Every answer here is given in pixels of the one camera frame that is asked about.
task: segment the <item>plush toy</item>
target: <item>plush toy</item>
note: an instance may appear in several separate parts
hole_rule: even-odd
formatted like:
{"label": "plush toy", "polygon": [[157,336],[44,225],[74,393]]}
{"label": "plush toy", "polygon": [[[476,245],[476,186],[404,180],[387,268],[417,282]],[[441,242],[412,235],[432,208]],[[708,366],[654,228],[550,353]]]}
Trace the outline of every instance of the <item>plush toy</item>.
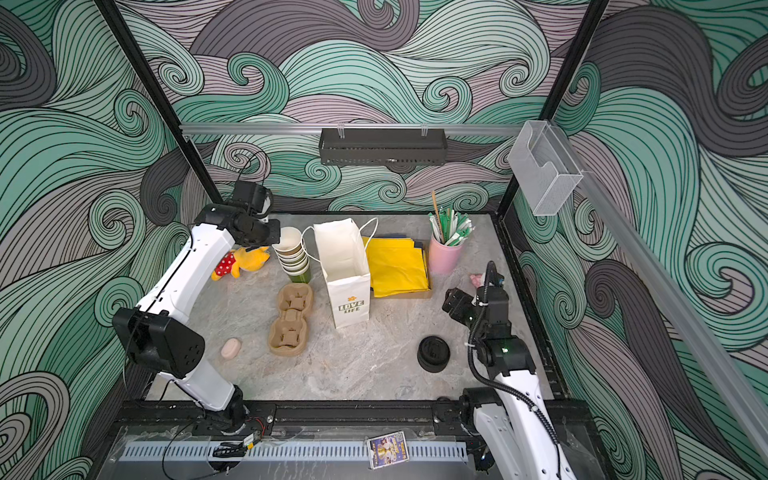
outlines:
{"label": "plush toy", "polygon": [[255,272],[270,258],[270,255],[266,252],[267,248],[269,247],[261,247],[247,252],[245,247],[241,247],[230,251],[221,259],[219,265],[210,275],[210,278],[218,280],[228,273],[232,273],[232,276],[235,278],[240,278],[241,268],[249,272]]}

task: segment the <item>stack of paper cups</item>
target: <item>stack of paper cups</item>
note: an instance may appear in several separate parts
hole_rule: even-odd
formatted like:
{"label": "stack of paper cups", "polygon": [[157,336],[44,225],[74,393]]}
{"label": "stack of paper cups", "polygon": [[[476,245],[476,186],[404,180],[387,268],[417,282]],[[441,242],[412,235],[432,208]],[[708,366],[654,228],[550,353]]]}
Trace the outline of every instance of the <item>stack of paper cups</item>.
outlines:
{"label": "stack of paper cups", "polygon": [[310,260],[301,246],[301,232],[297,228],[280,229],[280,243],[272,245],[283,271],[294,283],[308,283],[312,279]]}

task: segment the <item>pink container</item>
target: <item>pink container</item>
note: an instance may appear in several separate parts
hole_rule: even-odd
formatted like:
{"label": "pink container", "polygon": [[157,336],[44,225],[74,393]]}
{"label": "pink container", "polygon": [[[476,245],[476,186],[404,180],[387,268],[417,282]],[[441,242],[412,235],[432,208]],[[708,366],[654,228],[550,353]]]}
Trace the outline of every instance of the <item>pink container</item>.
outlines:
{"label": "pink container", "polygon": [[462,244],[456,247],[447,247],[432,235],[432,239],[429,241],[429,272],[451,273],[456,268],[463,246]]}

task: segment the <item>white paper bag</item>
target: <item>white paper bag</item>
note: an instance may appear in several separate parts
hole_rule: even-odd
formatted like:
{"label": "white paper bag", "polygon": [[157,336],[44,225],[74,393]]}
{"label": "white paper bag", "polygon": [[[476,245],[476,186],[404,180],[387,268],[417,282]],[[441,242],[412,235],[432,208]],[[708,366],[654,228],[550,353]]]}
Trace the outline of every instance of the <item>white paper bag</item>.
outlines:
{"label": "white paper bag", "polygon": [[316,223],[307,227],[302,233],[301,241],[304,245],[304,233],[309,228],[315,230],[319,259],[307,255],[319,261],[323,268],[333,310],[333,322],[337,329],[365,322],[369,317],[371,272],[366,257],[368,245],[362,244],[360,230],[374,220],[376,225],[371,234],[373,237],[379,226],[378,218],[372,218],[360,228],[351,218]]}

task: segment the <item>pink oval object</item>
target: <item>pink oval object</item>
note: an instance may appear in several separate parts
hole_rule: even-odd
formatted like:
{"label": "pink oval object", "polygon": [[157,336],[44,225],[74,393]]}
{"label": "pink oval object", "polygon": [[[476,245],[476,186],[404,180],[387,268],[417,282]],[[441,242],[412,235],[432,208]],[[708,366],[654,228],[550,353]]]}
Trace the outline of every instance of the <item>pink oval object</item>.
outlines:
{"label": "pink oval object", "polygon": [[221,356],[224,357],[226,360],[231,360],[237,356],[238,353],[240,353],[240,346],[242,346],[242,343],[239,339],[229,339],[224,343],[224,346],[221,347]]}

